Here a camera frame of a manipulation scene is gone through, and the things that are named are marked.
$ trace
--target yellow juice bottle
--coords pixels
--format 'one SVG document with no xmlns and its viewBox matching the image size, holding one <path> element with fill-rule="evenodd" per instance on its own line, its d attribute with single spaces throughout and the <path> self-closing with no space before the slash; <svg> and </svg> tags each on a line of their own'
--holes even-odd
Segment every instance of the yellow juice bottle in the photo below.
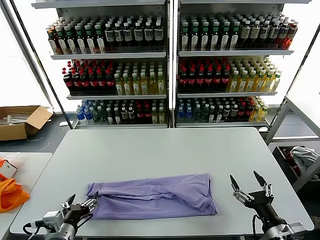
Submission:
<svg viewBox="0 0 320 240">
<path fill-rule="evenodd" d="M 235 91 L 238 93 L 243 93 L 246 85 L 246 79 L 247 79 L 247 70 L 243 70 L 241 73 L 241 77 L 238 78 L 238 82 L 235 87 Z"/>
<path fill-rule="evenodd" d="M 250 75 L 249 75 L 249 77 L 247 77 L 246 83 L 244 86 L 244 91 L 246 93 L 252 92 L 252 87 L 254 85 L 255 77 L 256 77 L 256 71 L 251 70 Z"/>
<path fill-rule="evenodd" d="M 255 92 L 261 92 L 261 88 L 262 88 L 262 85 L 264 84 L 265 80 L 265 74 L 266 74 L 266 70 L 261 70 L 260 74 L 259 74 L 259 77 L 256 81 L 256 85 L 255 85 L 255 88 L 253 91 Z"/>
<path fill-rule="evenodd" d="M 272 80 L 272 75 L 274 74 L 274 71 L 273 70 L 270 70 L 268 72 L 268 74 L 266 75 L 266 78 L 265 78 L 265 81 L 262 85 L 262 88 L 261 88 L 261 92 L 269 92 L 270 91 L 270 86 L 273 82 Z"/>
</svg>

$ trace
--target floor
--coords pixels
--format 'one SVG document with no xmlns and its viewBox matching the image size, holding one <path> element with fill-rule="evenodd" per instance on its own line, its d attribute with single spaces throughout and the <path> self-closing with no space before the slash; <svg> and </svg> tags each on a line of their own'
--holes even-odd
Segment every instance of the floor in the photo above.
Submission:
<svg viewBox="0 0 320 240">
<path fill-rule="evenodd" d="M 74 120 L 75 116 L 70 115 L 70 120 Z M 267 120 L 270 122 L 273 115 L 270 114 Z M 43 152 L 43 153 L 54 153 L 60 142 L 64 138 L 67 131 L 69 131 L 68 126 L 60 127 L 59 123 L 65 121 L 63 116 L 53 116 L 51 121 L 45 124 L 45 126 L 35 135 L 23 140 L 13 140 L 13 141 L 0 141 L 0 152 Z M 283 124 L 279 128 L 276 136 L 287 137 L 287 136 L 311 136 L 314 133 L 297 117 L 294 113 L 290 113 L 286 116 Z M 296 146 L 304 145 L 309 148 L 315 149 L 316 152 L 320 153 L 320 142 L 290 142 L 290 143 L 271 143 L 269 149 L 272 152 L 276 146 Z M 320 217 L 320 201 L 318 196 L 311 193 L 309 196 L 301 196 L 301 202 L 303 203 L 305 209 L 311 216 Z M 8 240 L 24 240 L 28 239 L 25 236 L 9 236 Z M 234 237 L 219 237 L 214 238 L 215 240 L 235 240 Z M 320 230 L 314 230 L 307 232 L 304 236 L 304 240 L 319 240 Z"/>
</svg>

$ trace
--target bottle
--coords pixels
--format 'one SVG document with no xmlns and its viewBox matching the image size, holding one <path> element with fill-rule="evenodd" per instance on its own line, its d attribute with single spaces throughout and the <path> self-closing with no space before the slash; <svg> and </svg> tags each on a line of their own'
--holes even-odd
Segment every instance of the bottle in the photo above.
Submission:
<svg viewBox="0 0 320 240">
<path fill-rule="evenodd" d="M 248 121 L 249 122 L 257 122 L 258 121 L 258 117 L 259 117 L 259 110 L 260 110 L 260 105 L 257 104 L 254 108 L 254 111 L 252 112 L 252 114 L 250 115 Z"/>
<path fill-rule="evenodd" d="M 67 42 L 67 38 L 64 36 L 64 33 L 62 32 L 62 29 L 60 26 L 56 26 L 55 27 L 56 30 L 56 34 L 58 35 L 58 42 L 60 45 L 60 48 L 62 50 L 62 54 L 69 54 L 68 48 L 68 42 Z"/>
<path fill-rule="evenodd" d="M 212 27 L 212 34 L 210 36 L 210 51 L 214 51 L 217 49 L 217 44 L 218 44 L 218 40 L 219 40 L 219 22 L 218 21 L 214 21 L 213 22 L 213 27 Z"/>
<path fill-rule="evenodd" d="M 235 50 L 237 47 L 237 42 L 239 37 L 239 26 L 240 26 L 239 21 L 235 21 L 233 23 L 233 31 L 232 31 L 231 40 L 230 40 L 230 50 Z"/>
<path fill-rule="evenodd" d="M 100 53 L 105 54 L 107 41 L 105 35 L 103 34 L 101 25 L 95 25 L 94 28 L 96 32 L 96 41 L 98 43 L 99 51 Z"/>
<path fill-rule="evenodd" d="M 289 31 L 289 22 L 285 20 L 283 24 L 280 26 L 279 34 L 275 39 L 274 43 L 276 44 L 277 48 L 281 49 L 283 47 L 283 43 Z"/>
<path fill-rule="evenodd" d="M 115 80 L 115 87 L 116 87 L 116 91 L 117 91 L 118 95 L 119 96 L 125 95 L 124 85 L 123 85 L 118 73 L 116 73 L 114 75 L 114 80 Z"/>
<path fill-rule="evenodd" d="M 291 43 L 292 43 L 292 39 L 294 38 L 294 36 L 296 35 L 296 32 L 298 30 L 298 23 L 297 21 L 294 21 L 293 24 L 289 24 L 289 30 L 288 33 L 283 41 L 282 44 L 282 49 L 289 49 Z"/>
<path fill-rule="evenodd" d="M 221 51 L 226 50 L 227 46 L 228 46 L 229 26 L 230 26 L 230 22 L 229 21 L 224 22 L 223 31 L 222 31 L 222 34 L 221 34 L 221 46 L 220 46 L 220 50 Z"/>
<path fill-rule="evenodd" d="M 224 106 L 219 105 L 218 111 L 216 112 L 216 120 L 215 120 L 216 122 L 220 122 L 221 121 L 223 111 L 224 111 Z"/>
<path fill-rule="evenodd" d="M 143 45 L 144 33 L 143 33 L 143 29 L 141 28 L 139 22 L 136 22 L 136 23 L 135 23 L 134 39 L 135 39 L 136 45 L 137 45 L 138 47 L 141 47 L 141 46 Z"/>
<path fill-rule="evenodd" d="M 266 76 L 266 79 L 262 85 L 261 92 L 270 92 L 270 87 L 273 82 L 272 76 L 274 74 L 273 70 L 270 70 Z"/>
<path fill-rule="evenodd" d="M 275 80 L 273 82 L 273 85 L 271 86 L 271 91 L 270 92 L 275 92 L 277 90 L 277 87 L 280 83 L 280 77 L 281 77 L 282 71 L 278 70 L 277 73 L 275 74 Z"/>
<path fill-rule="evenodd" d="M 237 70 L 233 71 L 232 78 L 229 81 L 228 87 L 226 89 L 227 92 L 229 92 L 229 93 L 236 92 L 236 86 L 237 86 L 237 83 L 238 83 L 238 74 L 239 74 L 239 72 Z"/>
<path fill-rule="evenodd" d="M 198 122 L 200 119 L 200 115 L 201 115 L 200 104 L 197 104 L 194 111 L 193 111 L 192 119 L 195 120 L 196 122 Z"/>
<path fill-rule="evenodd" d="M 214 76 L 212 78 L 212 91 L 213 92 L 220 92 L 220 81 L 221 81 L 221 66 L 218 65 Z"/>
<path fill-rule="evenodd" d="M 247 70 L 243 70 L 241 73 L 241 77 L 238 79 L 237 85 L 235 87 L 235 91 L 238 93 L 243 93 L 245 91 L 245 85 L 247 80 Z"/>
<path fill-rule="evenodd" d="M 202 33 L 201 33 L 201 43 L 200 49 L 201 51 L 205 51 L 208 48 L 208 26 L 209 22 L 205 21 L 202 23 Z"/>
<path fill-rule="evenodd" d="M 255 45 L 252 45 L 252 44 L 256 43 L 256 40 L 257 40 L 257 38 L 259 36 L 259 32 L 260 32 L 260 21 L 256 20 L 254 22 L 254 25 L 251 27 L 250 33 L 249 33 L 248 42 L 249 42 L 250 45 L 248 45 L 248 46 L 250 48 L 255 48 Z"/>
<path fill-rule="evenodd" d="M 198 46 L 198 26 L 199 23 L 194 21 L 192 23 L 192 32 L 191 32 L 191 51 L 196 51 Z"/>
<path fill-rule="evenodd" d="M 246 93 L 252 92 L 252 87 L 254 85 L 255 77 L 256 77 L 256 71 L 251 70 L 250 75 L 249 75 L 249 77 L 247 77 L 246 83 L 244 86 L 244 91 Z"/>
<path fill-rule="evenodd" d="M 154 40 L 155 40 L 156 46 L 163 46 L 164 45 L 164 30 L 161 27 L 161 22 L 159 22 L 159 21 L 157 21 L 155 23 Z"/>
<path fill-rule="evenodd" d="M 247 20 L 241 26 L 241 32 L 240 32 L 240 36 L 239 36 L 239 40 L 238 40 L 238 48 L 239 49 L 244 49 L 247 47 L 250 30 L 251 30 L 250 21 Z"/>
<path fill-rule="evenodd" d="M 142 95 L 148 95 L 148 81 L 146 79 L 146 74 L 144 72 L 140 73 L 141 76 L 141 92 Z"/>
</svg>

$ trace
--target purple cloth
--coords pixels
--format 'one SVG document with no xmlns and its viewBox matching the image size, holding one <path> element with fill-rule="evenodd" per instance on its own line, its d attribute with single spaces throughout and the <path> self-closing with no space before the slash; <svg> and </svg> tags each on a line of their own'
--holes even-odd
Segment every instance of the purple cloth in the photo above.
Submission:
<svg viewBox="0 0 320 240">
<path fill-rule="evenodd" d="M 215 215 L 209 174 L 91 183 L 99 192 L 93 219 L 143 220 Z"/>
</svg>

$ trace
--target bottle label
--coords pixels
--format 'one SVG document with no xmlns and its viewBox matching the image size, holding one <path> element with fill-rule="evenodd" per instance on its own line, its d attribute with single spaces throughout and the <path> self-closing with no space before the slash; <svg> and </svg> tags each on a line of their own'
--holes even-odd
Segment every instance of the bottle label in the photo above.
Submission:
<svg viewBox="0 0 320 240">
<path fill-rule="evenodd" d="M 78 39 L 77 42 L 79 44 L 81 53 L 85 54 L 86 53 L 86 47 L 85 47 L 84 41 L 82 39 Z"/>
<path fill-rule="evenodd" d="M 247 39 L 249 37 L 251 27 L 242 27 L 240 32 L 240 38 Z"/>
<path fill-rule="evenodd" d="M 257 92 L 260 92 L 261 91 L 261 87 L 262 85 L 264 84 L 264 81 L 261 80 L 261 81 L 258 81 L 257 85 L 256 85 L 256 91 Z"/>
<path fill-rule="evenodd" d="M 122 86 L 120 84 L 117 84 L 117 85 L 115 85 L 115 87 L 116 87 L 116 90 L 118 92 L 118 95 L 122 95 L 123 94 Z"/>
<path fill-rule="evenodd" d="M 104 40 L 102 38 L 97 38 L 96 40 L 98 42 L 100 52 L 102 54 L 104 54 L 106 52 L 106 47 L 105 47 Z"/>
<path fill-rule="evenodd" d="M 278 39 L 284 39 L 287 36 L 289 27 L 280 27 Z"/>
<path fill-rule="evenodd" d="M 72 54 L 77 54 L 77 50 L 76 50 L 76 46 L 75 46 L 74 40 L 73 39 L 68 39 L 67 42 L 69 44 L 69 47 L 70 47 L 70 50 L 71 50 Z"/>
<path fill-rule="evenodd" d="M 94 43 L 94 40 L 93 40 L 92 38 L 88 38 L 86 41 L 88 42 L 90 52 L 91 52 L 92 54 L 94 54 L 94 53 L 95 53 L 95 43 Z"/>
<path fill-rule="evenodd" d="M 191 38 L 191 51 L 197 50 L 197 44 L 198 44 L 198 36 L 192 36 L 192 38 Z"/>
<path fill-rule="evenodd" d="M 216 122 L 220 122 L 221 121 L 221 118 L 222 118 L 222 114 L 219 113 L 217 116 L 216 116 Z"/>
<path fill-rule="evenodd" d="M 152 123 L 157 124 L 158 123 L 158 118 L 157 116 L 152 116 Z"/>
<path fill-rule="evenodd" d="M 112 116 L 108 116 L 108 122 L 110 125 L 114 124 L 114 120 L 112 119 Z"/>
<path fill-rule="evenodd" d="M 158 88 L 159 88 L 159 94 L 163 94 L 164 93 L 164 83 L 158 82 Z"/>
<path fill-rule="evenodd" d="M 227 43 L 228 43 L 228 38 L 229 38 L 228 35 L 222 36 L 221 47 L 220 47 L 220 50 L 221 50 L 221 51 L 226 50 L 226 48 L 227 48 Z"/>
<path fill-rule="evenodd" d="M 111 30 L 111 31 L 105 30 L 104 34 L 105 34 L 105 38 L 106 38 L 107 42 L 114 42 L 115 41 L 115 35 L 114 35 L 113 30 Z"/>
<path fill-rule="evenodd" d="M 121 123 L 121 119 L 120 119 L 119 116 L 115 117 L 115 122 L 116 122 L 116 124 L 120 124 Z"/>
<path fill-rule="evenodd" d="M 213 35 L 211 38 L 210 51 L 216 50 L 217 42 L 218 42 L 218 35 Z"/>
<path fill-rule="evenodd" d="M 182 36 L 181 51 L 187 51 L 187 48 L 188 48 L 188 36 Z"/>
<path fill-rule="evenodd" d="M 164 31 L 161 29 L 154 29 L 154 39 L 156 41 L 162 41 L 164 39 Z"/>
<path fill-rule="evenodd" d="M 98 81 L 98 84 L 100 87 L 105 87 L 106 86 L 106 81 Z"/>
<path fill-rule="evenodd" d="M 249 81 L 248 85 L 246 86 L 246 92 L 249 93 L 252 90 L 252 86 L 254 85 L 254 81 Z"/>
<path fill-rule="evenodd" d="M 68 54 L 68 49 L 65 40 L 59 39 L 59 44 L 61 46 L 62 52 Z"/>
<path fill-rule="evenodd" d="M 237 41 L 238 41 L 238 35 L 233 35 L 230 42 L 230 50 L 236 49 Z"/>
<path fill-rule="evenodd" d="M 195 80 L 194 78 L 192 79 L 192 78 L 188 78 L 188 80 L 187 80 L 187 83 L 188 84 L 194 84 L 195 83 L 195 81 L 198 83 L 198 79 L 197 80 Z"/>
<path fill-rule="evenodd" d="M 239 93 L 242 93 L 244 91 L 245 85 L 246 85 L 246 81 L 240 82 L 239 91 L 238 91 Z"/>
<path fill-rule="evenodd" d="M 143 41 L 144 40 L 144 34 L 142 32 L 142 29 L 135 29 L 134 30 L 134 38 L 136 41 Z"/>
<path fill-rule="evenodd" d="M 205 79 L 204 79 L 204 82 L 205 82 L 206 84 L 211 84 L 211 83 L 212 83 L 212 78 L 205 78 Z"/>
<path fill-rule="evenodd" d="M 197 84 L 203 84 L 204 83 L 204 79 L 203 78 L 197 78 L 196 79 L 196 83 Z"/>
<path fill-rule="evenodd" d="M 154 40 L 154 30 L 151 29 L 144 29 L 144 36 L 146 41 L 153 41 Z"/>
<path fill-rule="evenodd" d="M 258 38 L 259 31 L 260 31 L 260 27 L 252 27 L 249 33 L 249 38 L 251 39 Z"/>
<path fill-rule="evenodd" d="M 139 95 L 139 85 L 138 83 L 133 84 L 134 95 Z"/>
<path fill-rule="evenodd" d="M 229 78 L 221 78 L 221 82 L 223 84 L 227 84 L 229 82 Z"/>
<path fill-rule="evenodd" d="M 213 82 L 214 84 L 219 84 L 219 83 L 220 83 L 220 78 L 214 77 L 214 78 L 212 79 L 212 82 Z"/>
<path fill-rule="evenodd" d="M 122 42 L 124 40 L 124 35 L 121 30 L 114 30 L 114 38 L 117 42 Z"/>
<path fill-rule="evenodd" d="M 57 45 L 56 45 L 55 41 L 49 40 L 49 44 L 52 48 L 53 54 L 57 54 Z"/>
<path fill-rule="evenodd" d="M 234 93 L 234 92 L 235 92 L 236 86 L 237 86 L 237 81 L 233 81 L 233 82 L 231 83 L 230 93 Z"/>
<path fill-rule="evenodd" d="M 289 27 L 288 33 L 286 35 L 287 39 L 293 39 L 296 35 L 298 28 L 297 27 Z"/>
<path fill-rule="evenodd" d="M 91 85 L 92 87 L 97 87 L 97 86 L 100 85 L 100 84 L 99 84 L 98 81 L 90 81 L 90 85 Z"/>
<path fill-rule="evenodd" d="M 130 42 L 133 40 L 131 29 L 124 29 L 123 36 L 126 42 Z"/>
<path fill-rule="evenodd" d="M 279 27 L 271 27 L 269 32 L 269 38 L 270 39 L 276 39 L 278 36 L 280 28 Z"/>
<path fill-rule="evenodd" d="M 201 39 L 201 51 L 207 50 L 207 44 L 208 44 L 208 36 L 203 35 Z"/>
<path fill-rule="evenodd" d="M 141 83 L 141 90 L 142 90 L 142 95 L 148 95 L 146 83 Z"/>
</svg>

